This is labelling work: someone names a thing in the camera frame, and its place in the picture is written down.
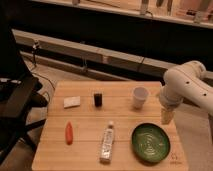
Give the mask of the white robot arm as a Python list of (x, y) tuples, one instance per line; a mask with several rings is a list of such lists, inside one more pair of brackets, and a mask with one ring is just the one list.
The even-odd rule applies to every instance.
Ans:
[(205, 74), (206, 68), (199, 61), (173, 66), (164, 73), (165, 85), (159, 92), (162, 124), (171, 122), (174, 109), (184, 98), (206, 110), (213, 117), (213, 87), (203, 81)]

